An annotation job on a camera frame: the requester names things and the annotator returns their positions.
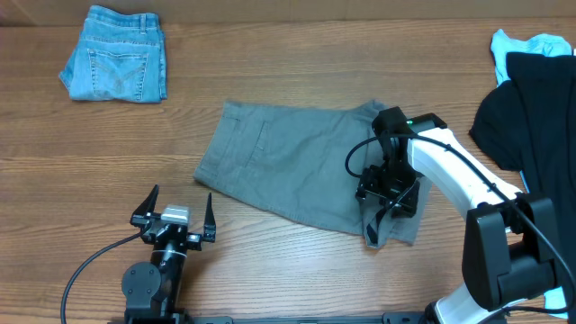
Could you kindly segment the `light blue garment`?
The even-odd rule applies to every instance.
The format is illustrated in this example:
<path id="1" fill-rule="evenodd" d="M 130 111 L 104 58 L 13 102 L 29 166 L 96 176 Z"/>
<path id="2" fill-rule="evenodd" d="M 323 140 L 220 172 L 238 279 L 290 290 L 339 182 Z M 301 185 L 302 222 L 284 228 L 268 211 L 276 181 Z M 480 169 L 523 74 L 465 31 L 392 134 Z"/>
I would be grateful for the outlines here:
<path id="1" fill-rule="evenodd" d="M 541 33 L 529 40 L 510 38 L 502 29 L 491 39 L 490 50 L 494 59 L 497 86 L 509 80 L 506 56 L 512 52 L 559 57 L 573 54 L 571 44 L 563 37 Z"/>

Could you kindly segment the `grey shorts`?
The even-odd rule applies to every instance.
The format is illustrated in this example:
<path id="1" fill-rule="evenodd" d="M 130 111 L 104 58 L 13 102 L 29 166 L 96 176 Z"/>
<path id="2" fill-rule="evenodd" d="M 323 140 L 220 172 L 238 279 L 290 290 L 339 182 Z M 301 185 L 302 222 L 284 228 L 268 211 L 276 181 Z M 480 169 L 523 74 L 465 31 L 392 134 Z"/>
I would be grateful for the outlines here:
<path id="1" fill-rule="evenodd" d="M 383 153 L 378 143 L 359 144 L 372 137 L 372 122 L 385 107 L 378 101 L 350 110 L 226 102 L 193 177 L 260 210 L 365 239 L 365 207 L 379 203 L 357 201 L 357 175 L 382 163 Z M 415 242 L 430 188 L 428 179 L 419 180 L 414 217 L 386 215 L 387 240 Z"/>

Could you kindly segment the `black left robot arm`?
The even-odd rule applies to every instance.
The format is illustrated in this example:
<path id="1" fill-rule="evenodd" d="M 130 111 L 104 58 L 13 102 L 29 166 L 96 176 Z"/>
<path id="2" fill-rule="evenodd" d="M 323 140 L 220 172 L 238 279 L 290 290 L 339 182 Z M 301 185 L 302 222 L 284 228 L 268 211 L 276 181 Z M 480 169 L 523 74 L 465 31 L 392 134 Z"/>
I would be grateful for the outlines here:
<path id="1" fill-rule="evenodd" d="M 192 323 L 186 310 L 177 307 L 188 251 L 200 251 L 202 243 L 216 240 L 216 221 L 212 199 L 208 198 L 203 232 L 188 230 L 191 213 L 185 206 L 168 205 L 155 211 L 159 187 L 130 217 L 130 224 L 140 229 L 139 237 L 151 245 L 148 262 L 130 266 L 123 275 L 121 289 L 126 298 L 125 324 Z"/>

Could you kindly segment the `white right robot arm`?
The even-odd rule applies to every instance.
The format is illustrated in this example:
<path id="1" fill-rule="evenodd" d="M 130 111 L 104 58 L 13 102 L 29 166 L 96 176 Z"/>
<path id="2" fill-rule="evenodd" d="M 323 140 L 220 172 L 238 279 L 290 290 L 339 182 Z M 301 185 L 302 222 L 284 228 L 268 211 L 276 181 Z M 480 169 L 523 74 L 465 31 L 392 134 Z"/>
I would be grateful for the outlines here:
<path id="1" fill-rule="evenodd" d="M 389 108 L 378 113 L 372 130 L 382 162 L 358 174 L 355 192 L 361 206 L 380 206 L 364 223 L 369 243 L 378 243 L 385 219 L 416 215 L 424 181 L 437 186 L 465 221 L 463 283 L 423 311 L 386 312 L 382 322 L 504 323 L 512 311 L 528 311 L 526 300 L 575 288 L 550 199 L 495 176 L 433 113 L 407 118 Z"/>

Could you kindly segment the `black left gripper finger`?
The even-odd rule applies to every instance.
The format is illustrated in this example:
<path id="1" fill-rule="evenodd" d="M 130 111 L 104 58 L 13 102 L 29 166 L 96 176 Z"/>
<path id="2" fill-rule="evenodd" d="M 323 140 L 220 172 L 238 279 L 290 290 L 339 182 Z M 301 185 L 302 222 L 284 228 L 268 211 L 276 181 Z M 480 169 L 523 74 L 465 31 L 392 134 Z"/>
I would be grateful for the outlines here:
<path id="1" fill-rule="evenodd" d="M 211 193 L 209 193 L 208 197 L 207 197 L 203 228 L 205 230 L 215 230 L 216 229 L 216 221 L 215 221 L 213 208 L 212 208 L 212 194 Z"/>
<path id="2" fill-rule="evenodd" d="M 159 194 L 159 185 L 155 184 L 147 198 L 136 208 L 133 216 L 146 216 L 155 210 L 156 202 Z"/>

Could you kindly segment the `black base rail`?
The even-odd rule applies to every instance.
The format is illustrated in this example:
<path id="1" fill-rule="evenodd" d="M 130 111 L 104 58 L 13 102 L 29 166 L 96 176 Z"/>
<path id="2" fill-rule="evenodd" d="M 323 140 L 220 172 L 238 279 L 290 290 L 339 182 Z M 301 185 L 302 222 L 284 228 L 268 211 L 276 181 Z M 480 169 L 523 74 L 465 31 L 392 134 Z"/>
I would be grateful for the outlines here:
<path id="1" fill-rule="evenodd" d="M 292 317 L 234 319 L 230 316 L 191 317 L 189 324 L 434 324 L 440 323 L 425 312 L 385 312 L 379 316 Z"/>

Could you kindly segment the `folded blue jeans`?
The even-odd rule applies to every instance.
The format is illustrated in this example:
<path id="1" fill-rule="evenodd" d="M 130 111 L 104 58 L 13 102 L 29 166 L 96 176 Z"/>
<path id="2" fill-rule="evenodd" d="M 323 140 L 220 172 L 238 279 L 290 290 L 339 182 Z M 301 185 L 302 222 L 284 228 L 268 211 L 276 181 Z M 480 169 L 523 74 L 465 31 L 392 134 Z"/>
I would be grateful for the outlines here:
<path id="1" fill-rule="evenodd" d="M 157 14 L 93 5 L 59 79 L 75 101 L 157 104 L 167 99 L 165 45 Z"/>

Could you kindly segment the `black t-shirt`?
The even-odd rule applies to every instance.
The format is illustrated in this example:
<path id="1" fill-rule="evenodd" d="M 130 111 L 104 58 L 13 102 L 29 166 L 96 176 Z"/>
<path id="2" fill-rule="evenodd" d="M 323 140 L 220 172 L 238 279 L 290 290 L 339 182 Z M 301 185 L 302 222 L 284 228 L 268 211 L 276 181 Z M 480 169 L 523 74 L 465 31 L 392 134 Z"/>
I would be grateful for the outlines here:
<path id="1" fill-rule="evenodd" d="M 550 198 L 562 256 L 575 269 L 575 57 L 507 55 L 509 80 L 481 102 L 470 136 L 528 191 Z"/>

